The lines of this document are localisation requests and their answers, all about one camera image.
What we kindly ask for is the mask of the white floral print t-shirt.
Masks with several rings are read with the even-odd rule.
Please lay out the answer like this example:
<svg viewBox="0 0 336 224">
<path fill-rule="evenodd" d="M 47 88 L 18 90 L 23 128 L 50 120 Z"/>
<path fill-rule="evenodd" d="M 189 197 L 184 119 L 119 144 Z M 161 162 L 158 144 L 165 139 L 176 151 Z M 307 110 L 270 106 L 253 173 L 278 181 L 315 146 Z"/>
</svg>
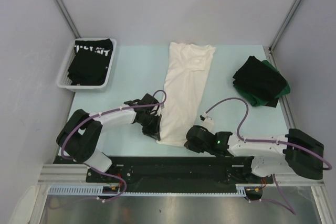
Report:
<svg viewBox="0 0 336 224">
<path fill-rule="evenodd" d="M 171 42 L 158 144 L 183 146 L 194 125 L 216 47 Z"/>
</svg>

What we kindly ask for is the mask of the white plastic laundry basket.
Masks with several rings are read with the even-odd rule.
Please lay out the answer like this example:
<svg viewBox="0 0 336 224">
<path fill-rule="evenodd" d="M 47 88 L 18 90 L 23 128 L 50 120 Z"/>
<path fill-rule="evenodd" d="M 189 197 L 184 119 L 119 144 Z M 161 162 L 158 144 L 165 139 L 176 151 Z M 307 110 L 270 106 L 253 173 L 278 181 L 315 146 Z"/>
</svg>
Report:
<svg viewBox="0 0 336 224">
<path fill-rule="evenodd" d="M 70 67 L 70 64 L 72 63 L 73 59 L 75 58 L 75 42 L 77 40 L 82 40 L 82 41 L 98 41 L 98 40 L 104 40 L 107 38 L 94 38 L 94 37 L 89 37 L 89 38 L 77 38 L 73 42 L 70 43 L 67 52 L 65 54 L 65 57 L 63 59 L 63 62 L 61 64 L 61 67 L 58 72 L 58 76 L 56 79 L 56 84 L 59 88 L 61 89 L 67 89 L 72 92 L 105 92 L 106 89 L 108 88 L 108 82 L 109 82 L 109 77 L 112 71 L 112 67 L 114 65 L 114 55 L 117 50 L 117 41 L 113 38 L 109 38 L 113 44 L 113 51 L 111 54 L 111 59 L 107 68 L 107 75 L 104 80 L 104 83 L 99 86 L 75 86 L 71 85 L 71 80 L 68 78 L 68 69 Z"/>
</svg>

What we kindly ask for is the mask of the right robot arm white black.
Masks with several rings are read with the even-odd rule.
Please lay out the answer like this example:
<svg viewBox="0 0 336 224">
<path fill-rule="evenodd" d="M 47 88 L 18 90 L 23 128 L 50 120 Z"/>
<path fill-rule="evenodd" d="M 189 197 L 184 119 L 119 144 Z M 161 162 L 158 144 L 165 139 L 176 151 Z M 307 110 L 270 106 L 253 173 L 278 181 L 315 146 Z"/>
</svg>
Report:
<svg viewBox="0 0 336 224">
<path fill-rule="evenodd" d="M 255 140 L 233 132 L 212 133 L 212 118 L 201 119 L 201 125 L 193 125 L 188 130 L 184 146 L 216 157 L 248 157 L 251 164 L 242 169 L 242 176 L 249 183 L 272 174 L 295 173 L 312 180 L 323 178 L 324 146 L 299 129 Z"/>
</svg>

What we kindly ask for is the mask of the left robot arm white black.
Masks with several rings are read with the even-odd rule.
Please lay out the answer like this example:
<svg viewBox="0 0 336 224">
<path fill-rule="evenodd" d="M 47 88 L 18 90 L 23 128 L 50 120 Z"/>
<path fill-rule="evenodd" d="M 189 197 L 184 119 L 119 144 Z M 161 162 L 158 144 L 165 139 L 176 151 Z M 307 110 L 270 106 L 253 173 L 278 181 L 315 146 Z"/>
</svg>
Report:
<svg viewBox="0 0 336 224">
<path fill-rule="evenodd" d="M 76 110 L 56 138 L 61 156 L 97 170 L 98 176 L 105 182 L 112 181 L 116 169 L 102 151 L 100 135 L 117 126 L 137 123 L 142 126 L 143 135 L 159 140 L 159 110 L 163 104 L 147 93 L 141 99 L 126 101 L 120 107 L 105 112 L 90 114 L 83 109 Z"/>
</svg>

